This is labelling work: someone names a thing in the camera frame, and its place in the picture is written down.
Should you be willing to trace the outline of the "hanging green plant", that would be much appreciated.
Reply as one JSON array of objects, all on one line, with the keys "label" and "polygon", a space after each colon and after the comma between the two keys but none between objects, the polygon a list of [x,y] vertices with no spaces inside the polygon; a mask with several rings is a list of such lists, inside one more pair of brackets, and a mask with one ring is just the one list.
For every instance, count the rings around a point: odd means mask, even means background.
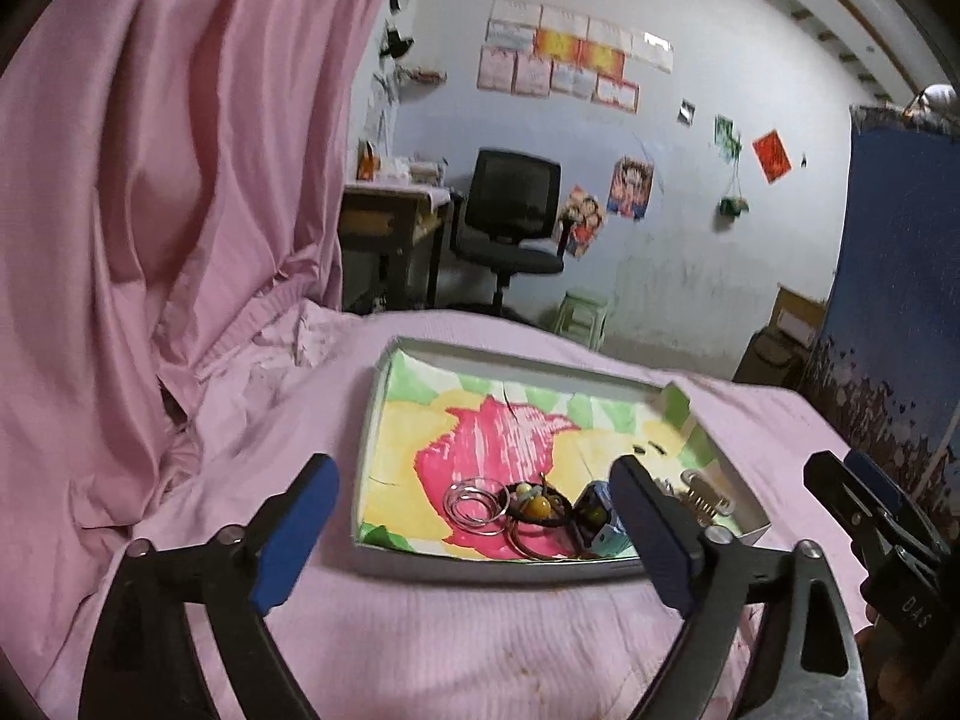
[{"label": "hanging green plant", "polygon": [[740,216],[750,211],[750,203],[742,192],[742,182],[740,182],[740,163],[732,164],[731,179],[724,189],[722,197],[719,199],[718,208],[716,208],[721,220],[734,221]]}]

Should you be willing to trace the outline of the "silver spring hair clip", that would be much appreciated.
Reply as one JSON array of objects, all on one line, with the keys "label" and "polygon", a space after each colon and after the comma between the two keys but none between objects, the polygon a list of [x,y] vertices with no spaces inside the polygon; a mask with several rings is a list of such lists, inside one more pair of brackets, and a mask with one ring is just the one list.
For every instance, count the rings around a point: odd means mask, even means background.
[{"label": "silver spring hair clip", "polygon": [[697,470],[683,470],[680,484],[674,484],[670,479],[659,479],[658,484],[666,496],[677,499],[693,515],[700,527],[709,527],[718,518],[731,518],[736,511],[734,501],[721,494]]}]

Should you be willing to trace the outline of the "grey colourful cardboard box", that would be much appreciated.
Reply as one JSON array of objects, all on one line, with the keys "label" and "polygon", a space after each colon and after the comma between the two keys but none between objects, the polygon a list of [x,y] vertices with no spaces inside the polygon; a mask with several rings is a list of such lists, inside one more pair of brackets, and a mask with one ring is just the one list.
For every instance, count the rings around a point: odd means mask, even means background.
[{"label": "grey colourful cardboard box", "polygon": [[352,513],[361,572],[493,585],[638,577],[635,548],[579,551],[573,505],[633,455],[652,479],[697,470],[736,504],[757,543],[770,517],[674,382],[624,377],[398,338],[377,361]]}]

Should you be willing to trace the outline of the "cartoon poster upper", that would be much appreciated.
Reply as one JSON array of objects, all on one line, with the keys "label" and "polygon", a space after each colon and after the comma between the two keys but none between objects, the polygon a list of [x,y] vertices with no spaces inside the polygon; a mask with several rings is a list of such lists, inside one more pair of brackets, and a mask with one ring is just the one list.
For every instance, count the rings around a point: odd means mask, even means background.
[{"label": "cartoon poster upper", "polygon": [[625,156],[613,168],[607,211],[631,221],[646,216],[654,184],[654,166]]}]

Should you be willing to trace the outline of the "cartoon poster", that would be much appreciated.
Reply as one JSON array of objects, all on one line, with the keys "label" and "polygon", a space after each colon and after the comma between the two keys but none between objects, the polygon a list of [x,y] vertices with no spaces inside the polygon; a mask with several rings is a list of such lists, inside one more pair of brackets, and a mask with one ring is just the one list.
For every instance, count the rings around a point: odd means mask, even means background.
[{"label": "cartoon poster", "polygon": [[607,211],[631,221],[646,216],[654,184],[654,166],[625,156],[613,168]]},{"label": "cartoon poster", "polygon": [[562,234],[563,223],[569,221],[566,252],[575,259],[582,257],[599,236],[605,221],[604,204],[596,195],[575,185],[568,193],[558,218],[556,234]]}]

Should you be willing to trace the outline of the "blue patterned fabric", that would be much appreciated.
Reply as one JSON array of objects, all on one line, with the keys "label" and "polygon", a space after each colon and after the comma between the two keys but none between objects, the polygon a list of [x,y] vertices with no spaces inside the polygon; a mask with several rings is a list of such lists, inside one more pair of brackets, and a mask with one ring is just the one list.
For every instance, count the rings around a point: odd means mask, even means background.
[{"label": "blue patterned fabric", "polygon": [[958,127],[851,112],[848,200],[827,315],[800,391],[958,536]]}]

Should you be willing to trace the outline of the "cartoon poster lower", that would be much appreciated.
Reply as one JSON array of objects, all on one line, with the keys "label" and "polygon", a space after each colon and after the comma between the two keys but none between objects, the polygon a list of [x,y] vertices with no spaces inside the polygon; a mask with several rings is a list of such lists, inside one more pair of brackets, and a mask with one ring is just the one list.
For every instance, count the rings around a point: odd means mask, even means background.
[{"label": "cartoon poster lower", "polygon": [[605,221],[604,204],[596,195],[575,185],[568,193],[558,218],[556,234],[562,234],[563,223],[569,221],[566,252],[575,259],[582,257],[599,236]]}]

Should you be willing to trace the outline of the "green plastic stool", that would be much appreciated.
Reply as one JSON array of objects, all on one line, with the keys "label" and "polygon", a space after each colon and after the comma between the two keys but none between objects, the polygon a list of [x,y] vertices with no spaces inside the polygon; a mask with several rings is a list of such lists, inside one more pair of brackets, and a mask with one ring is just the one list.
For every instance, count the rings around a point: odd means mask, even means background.
[{"label": "green plastic stool", "polygon": [[604,294],[592,293],[589,289],[570,289],[556,310],[551,331],[558,337],[599,351],[604,344],[611,305]]}]

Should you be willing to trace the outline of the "red paper square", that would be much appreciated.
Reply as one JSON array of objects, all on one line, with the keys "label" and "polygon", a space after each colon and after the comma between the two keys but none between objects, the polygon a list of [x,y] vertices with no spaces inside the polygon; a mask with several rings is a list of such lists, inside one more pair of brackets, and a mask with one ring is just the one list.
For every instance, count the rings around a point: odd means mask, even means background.
[{"label": "red paper square", "polygon": [[752,148],[768,184],[779,181],[793,169],[793,163],[789,160],[788,151],[784,148],[777,130],[761,135],[752,143]]}]

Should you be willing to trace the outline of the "dark wooden desk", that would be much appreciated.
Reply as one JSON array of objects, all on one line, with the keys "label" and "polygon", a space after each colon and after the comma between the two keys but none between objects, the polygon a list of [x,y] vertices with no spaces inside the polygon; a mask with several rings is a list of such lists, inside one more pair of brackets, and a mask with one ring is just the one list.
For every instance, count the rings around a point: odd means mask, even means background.
[{"label": "dark wooden desk", "polygon": [[427,286],[421,305],[433,309],[438,293],[444,232],[454,206],[454,190],[423,184],[352,181],[345,184],[338,220],[343,252],[374,255],[376,270],[368,286],[343,307],[369,314],[376,305],[409,310],[412,259],[420,245],[430,246]]}]

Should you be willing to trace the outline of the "black office chair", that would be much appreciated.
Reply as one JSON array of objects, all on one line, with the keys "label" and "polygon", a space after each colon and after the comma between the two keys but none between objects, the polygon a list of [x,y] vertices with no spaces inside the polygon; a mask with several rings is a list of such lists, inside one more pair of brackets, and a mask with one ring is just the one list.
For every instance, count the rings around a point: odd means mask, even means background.
[{"label": "black office chair", "polygon": [[449,309],[530,325],[505,306],[506,291],[514,277],[556,277],[565,270],[573,221],[560,216],[560,188],[556,161],[511,149],[478,151],[469,192],[451,193],[449,249],[455,260],[494,276],[493,298],[454,301]]}]

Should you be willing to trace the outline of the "wall certificates cluster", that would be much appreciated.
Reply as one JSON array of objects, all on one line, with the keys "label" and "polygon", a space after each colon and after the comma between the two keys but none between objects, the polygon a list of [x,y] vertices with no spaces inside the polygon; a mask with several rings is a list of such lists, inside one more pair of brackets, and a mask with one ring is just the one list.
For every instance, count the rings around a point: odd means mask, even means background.
[{"label": "wall certificates cluster", "polygon": [[530,0],[493,0],[477,88],[521,98],[561,94],[635,114],[638,68],[672,73],[674,62],[672,43],[652,32]]}]

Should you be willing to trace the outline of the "cardboard boxes pile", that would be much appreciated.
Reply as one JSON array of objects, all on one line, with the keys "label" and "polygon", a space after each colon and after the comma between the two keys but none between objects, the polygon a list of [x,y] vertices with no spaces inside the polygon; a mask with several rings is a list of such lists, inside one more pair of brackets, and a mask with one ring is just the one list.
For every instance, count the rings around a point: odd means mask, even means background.
[{"label": "cardboard boxes pile", "polygon": [[797,390],[827,315],[827,303],[780,286],[770,320],[750,338],[732,380]]}]

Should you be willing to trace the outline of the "pink curtain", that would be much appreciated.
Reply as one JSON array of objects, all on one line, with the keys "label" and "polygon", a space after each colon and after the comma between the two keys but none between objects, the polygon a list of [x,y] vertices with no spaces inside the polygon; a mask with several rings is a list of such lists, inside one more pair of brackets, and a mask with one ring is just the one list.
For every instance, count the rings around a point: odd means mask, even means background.
[{"label": "pink curtain", "polygon": [[2,647],[43,684],[125,530],[197,470],[200,372],[336,305],[382,0],[53,0],[2,78]]}]

